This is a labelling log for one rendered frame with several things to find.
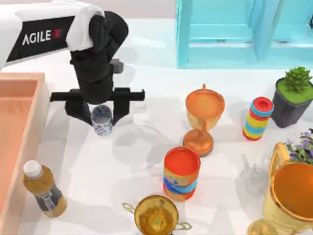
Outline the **copper trophy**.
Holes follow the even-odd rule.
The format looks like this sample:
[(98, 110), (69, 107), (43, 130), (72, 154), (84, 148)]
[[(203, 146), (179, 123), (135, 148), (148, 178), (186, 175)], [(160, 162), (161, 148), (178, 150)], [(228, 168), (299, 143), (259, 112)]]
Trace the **copper trophy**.
[(204, 84), (187, 96), (185, 105), (192, 130), (185, 134), (183, 146), (200, 157), (207, 156), (213, 150), (214, 144), (209, 131), (217, 125), (225, 109), (224, 98)]

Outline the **stack of coloured rings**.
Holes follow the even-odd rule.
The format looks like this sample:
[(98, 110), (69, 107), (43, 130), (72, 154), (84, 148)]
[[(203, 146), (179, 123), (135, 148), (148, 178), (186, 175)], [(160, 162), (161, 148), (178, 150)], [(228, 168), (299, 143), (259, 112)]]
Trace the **stack of coloured rings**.
[(259, 140), (273, 113), (274, 104), (266, 97), (255, 98), (243, 125), (243, 136), (250, 141)]

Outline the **salmon-coloured shallow box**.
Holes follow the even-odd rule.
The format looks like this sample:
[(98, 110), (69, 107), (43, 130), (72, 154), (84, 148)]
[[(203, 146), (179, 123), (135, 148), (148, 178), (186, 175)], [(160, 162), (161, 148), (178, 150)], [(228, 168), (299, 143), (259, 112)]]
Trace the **salmon-coloured shallow box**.
[(44, 73), (0, 72), (0, 235), (17, 235), (26, 189), (23, 165), (36, 158), (50, 104)]

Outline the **blue and white cup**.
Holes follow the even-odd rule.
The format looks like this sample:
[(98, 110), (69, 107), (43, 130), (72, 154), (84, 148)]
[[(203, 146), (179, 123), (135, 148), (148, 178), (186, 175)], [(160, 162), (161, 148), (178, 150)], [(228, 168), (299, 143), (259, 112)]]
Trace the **blue and white cup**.
[(112, 132), (113, 115), (108, 106), (102, 104), (94, 107), (91, 112), (91, 121), (97, 135), (105, 136)]

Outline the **red can with blue band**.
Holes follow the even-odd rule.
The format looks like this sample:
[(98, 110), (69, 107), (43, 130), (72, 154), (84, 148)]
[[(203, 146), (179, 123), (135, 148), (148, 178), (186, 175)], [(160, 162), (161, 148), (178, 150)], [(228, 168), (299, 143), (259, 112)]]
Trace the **red can with blue band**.
[(200, 157), (194, 151), (178, 146), (164, 158), (163, 189), (172, 200), (182, 202), (191, 198), (197, 186)]

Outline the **green plant in grey pot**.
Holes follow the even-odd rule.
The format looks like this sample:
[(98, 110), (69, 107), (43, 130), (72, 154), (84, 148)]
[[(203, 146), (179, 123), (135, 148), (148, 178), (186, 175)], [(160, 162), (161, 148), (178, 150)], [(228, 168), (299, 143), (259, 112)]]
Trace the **green plant in grey pot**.
[(271, 117), (279, 128), (296, 124), (313, 101), (310, 72), (298, 66), (289, 69), (284, 77), (276, 81)]

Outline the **light blue rack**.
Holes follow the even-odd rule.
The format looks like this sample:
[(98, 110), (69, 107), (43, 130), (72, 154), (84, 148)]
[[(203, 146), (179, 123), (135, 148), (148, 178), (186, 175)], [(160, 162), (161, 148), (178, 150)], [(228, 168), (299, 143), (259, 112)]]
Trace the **light blue rack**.
[(177, 66), (313, 69), (313, 0), (176, 0)]

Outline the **large gold trophy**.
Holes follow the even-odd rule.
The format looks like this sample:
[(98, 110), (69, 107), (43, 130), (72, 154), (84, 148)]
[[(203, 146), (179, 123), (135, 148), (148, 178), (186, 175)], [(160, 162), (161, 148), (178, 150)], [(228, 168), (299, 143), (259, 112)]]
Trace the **large gold trophy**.
[(280, 142), (273, 149), (263, 217), (247, 235), (298, 235), (313, 230), (313, 165), (292, 162)]

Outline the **amber bottle with white cap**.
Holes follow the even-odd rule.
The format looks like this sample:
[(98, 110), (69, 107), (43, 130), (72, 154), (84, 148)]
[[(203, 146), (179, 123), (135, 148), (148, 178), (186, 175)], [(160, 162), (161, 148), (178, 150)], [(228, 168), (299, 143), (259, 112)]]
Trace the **amber bottle with white cap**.
[(66, 200), (55, 184), (50, 168), (41, 165), (36, 160), (29, 160), (23, 166), (23, 183), (32, 193), (43, 214), (55, 218), (66, 209)]

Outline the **purple flowering plant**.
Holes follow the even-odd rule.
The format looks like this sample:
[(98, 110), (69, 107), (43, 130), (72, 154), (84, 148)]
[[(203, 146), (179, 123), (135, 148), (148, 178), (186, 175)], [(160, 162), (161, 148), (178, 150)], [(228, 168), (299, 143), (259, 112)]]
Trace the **purple flowering plant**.
[(313, 165), (313, 128), (301, 132), (299, 142), (287, 141), (284, 146), (289, 153), (290, 162), (303, 162)]

